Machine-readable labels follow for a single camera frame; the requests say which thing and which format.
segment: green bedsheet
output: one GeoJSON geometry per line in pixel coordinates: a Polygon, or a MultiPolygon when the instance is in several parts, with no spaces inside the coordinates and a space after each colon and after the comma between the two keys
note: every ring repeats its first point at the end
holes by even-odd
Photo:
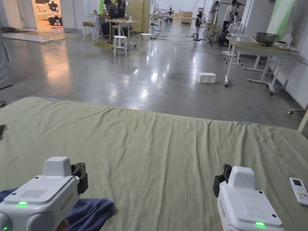
{"type": "Polygon", "coordinates": [[[212,188],[224,163],[252,168],[286,230],[307,230],[289,182],[308,187],[308,141],[295,130],[36,97],[0,109],[0,124],[0,190],[41,175],[52,156],[85,162],[82,197],[116,205],[102,230],[222,231],[212,188]]]}

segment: wooden cabinet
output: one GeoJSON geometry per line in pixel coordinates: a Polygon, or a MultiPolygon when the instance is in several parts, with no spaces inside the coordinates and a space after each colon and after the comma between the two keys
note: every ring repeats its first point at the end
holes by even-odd
{"type": "Polygon", "coordinates": [[[148,33],[150,22],[150,0],[129,0],[126,13],[133,17],[133,20],[139,21],[132,23],[133,31],[148,33]]]}
{"type": "Polygon", "coordinates": [[[193,12],[191,11],[181,11],[180,14],[181,15],[181,23],[192,23],[193,20],[193,12]]]}

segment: white box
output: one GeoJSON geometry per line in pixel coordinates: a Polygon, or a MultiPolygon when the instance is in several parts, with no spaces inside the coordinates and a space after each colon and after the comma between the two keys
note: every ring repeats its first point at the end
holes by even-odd
{"type": "Polygon", "coordinates": [[[216,75],[214,73],[200,72],[196,80],[199,83],[215,83],[216,75]]]}

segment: smartphone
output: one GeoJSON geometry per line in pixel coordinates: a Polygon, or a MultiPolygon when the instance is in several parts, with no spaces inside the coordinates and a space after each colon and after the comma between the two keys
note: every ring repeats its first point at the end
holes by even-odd
{"type": "Polygon", "coordinates": [[[6,124],[0,125],[0,140],[3,139],[4,132],[6,130],[6,124]]]}

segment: speaker grille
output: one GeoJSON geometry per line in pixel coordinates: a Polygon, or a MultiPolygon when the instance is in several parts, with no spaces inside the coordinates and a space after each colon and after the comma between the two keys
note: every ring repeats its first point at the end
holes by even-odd
{"type": "Polygon", "coordinates": [[[22,195],[19,197],[22,198],[39,198],[41,195],[43,195],[47,190],[42,189],[30,189],[25,191],[22,195]]]}
{"type": "Polygon", "coordinates": [[[243,207],[247,216],[265,218],[262,208],[249,205],[243,205],[243,207]]]}

